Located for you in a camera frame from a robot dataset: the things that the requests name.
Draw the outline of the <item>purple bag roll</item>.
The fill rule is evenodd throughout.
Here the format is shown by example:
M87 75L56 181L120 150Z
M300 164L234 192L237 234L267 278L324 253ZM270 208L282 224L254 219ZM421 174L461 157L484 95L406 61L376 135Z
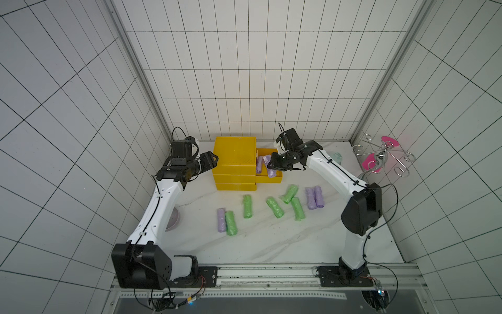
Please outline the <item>purple bag roll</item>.
M264 166L266 167L266 170L267 170L267 176L268 178L275 178L277 176L277 171L272 169L270 167L271 165L271 155L265 155L263 157L264 159Z
M316 209L317 205L316 205L316 200L315 200L315 190L314 190L314 188L307 187L305 189L305 193L306 193L306 196L307 196L307 207L309 208L309 210Z
M317 208L323 208L325 206L324 196L322 194L322 188L320 186L314 187L315 193L315 203Z
M261 174L262 173L263 163L264 163L263 156L258 156L256 158L256 174Z
M226 209L225 208L217 209L217 223L218 223L218 231L220 233L226 232L227 224L226 224Z

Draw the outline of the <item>yellow drawer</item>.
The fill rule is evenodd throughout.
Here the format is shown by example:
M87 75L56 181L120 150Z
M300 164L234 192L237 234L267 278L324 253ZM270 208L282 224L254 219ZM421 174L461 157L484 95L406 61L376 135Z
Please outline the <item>yellow drawer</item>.
M269 183L269 184L279 184L282 182L283 174L281 171L276 171L274 177L270 177L270 171L267 165L263 161L264 156L269 156L271 153L277 153L277 149L271 148L257 148L256 149L256 182L257 183Z

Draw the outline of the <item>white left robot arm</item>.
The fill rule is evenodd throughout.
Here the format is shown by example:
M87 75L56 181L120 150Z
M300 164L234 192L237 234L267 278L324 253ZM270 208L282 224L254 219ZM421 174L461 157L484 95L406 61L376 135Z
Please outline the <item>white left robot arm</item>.
M197 258L169 255L162 249L162 237L188 182L217 163L217 155L210 151L196 157L169 157L154 175L154 193L142 219L127 242L116 244L111 253L121 288L163 290L171 283L199 281Z

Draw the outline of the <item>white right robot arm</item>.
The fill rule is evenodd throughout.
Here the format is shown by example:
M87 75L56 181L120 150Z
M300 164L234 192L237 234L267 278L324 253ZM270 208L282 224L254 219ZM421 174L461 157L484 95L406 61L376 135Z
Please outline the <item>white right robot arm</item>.
M269 169L293 171L296 164L301 164L323 177L346 201L341 213L346 238L339 258L339 273L346 282L359 277L367 268L365 241L368 230L376 227L382 217L381 188L346 171L316 141L290 142L278 138L275 147L278 152L271 155Z

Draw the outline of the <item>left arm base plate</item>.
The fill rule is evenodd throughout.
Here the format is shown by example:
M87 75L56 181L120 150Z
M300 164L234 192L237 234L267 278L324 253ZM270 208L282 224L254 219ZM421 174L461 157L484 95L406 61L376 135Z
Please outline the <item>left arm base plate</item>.
M214 288L218 279L218 268L215 266L200 266L197 272L187 277L181 277L169 282L171 288Z

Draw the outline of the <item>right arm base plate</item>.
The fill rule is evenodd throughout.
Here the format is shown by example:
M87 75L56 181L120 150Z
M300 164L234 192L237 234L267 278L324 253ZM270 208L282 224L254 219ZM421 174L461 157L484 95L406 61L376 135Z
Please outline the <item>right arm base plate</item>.
M327 288L367 288L374 285L367 267L352 271L344 266L319 266L315 275L319 278L320 285Z

